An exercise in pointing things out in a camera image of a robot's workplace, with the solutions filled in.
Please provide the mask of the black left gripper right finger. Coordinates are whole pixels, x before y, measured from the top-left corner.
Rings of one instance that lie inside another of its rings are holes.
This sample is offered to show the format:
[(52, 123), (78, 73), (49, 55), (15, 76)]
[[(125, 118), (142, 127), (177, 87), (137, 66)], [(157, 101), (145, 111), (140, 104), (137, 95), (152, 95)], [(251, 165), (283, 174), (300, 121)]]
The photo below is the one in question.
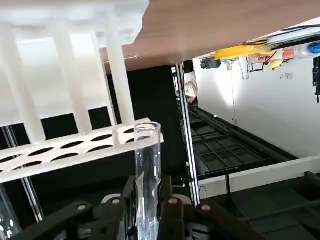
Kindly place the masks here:
[(185, 204), (173, 195), (172, 179), (163, 176), (159, 187), (160, 240), (263, 240), (247, 223), (216, 203)]

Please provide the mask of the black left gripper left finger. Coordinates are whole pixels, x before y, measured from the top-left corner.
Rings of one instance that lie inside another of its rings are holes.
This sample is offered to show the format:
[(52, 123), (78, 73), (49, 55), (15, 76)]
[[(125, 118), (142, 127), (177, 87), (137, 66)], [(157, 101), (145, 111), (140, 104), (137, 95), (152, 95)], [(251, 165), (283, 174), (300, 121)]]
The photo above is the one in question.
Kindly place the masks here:
[(14, 236), (15, 240), (135, 240), (136, 180), (130, 176), (121, 194), (93, 206), (73, 202)]

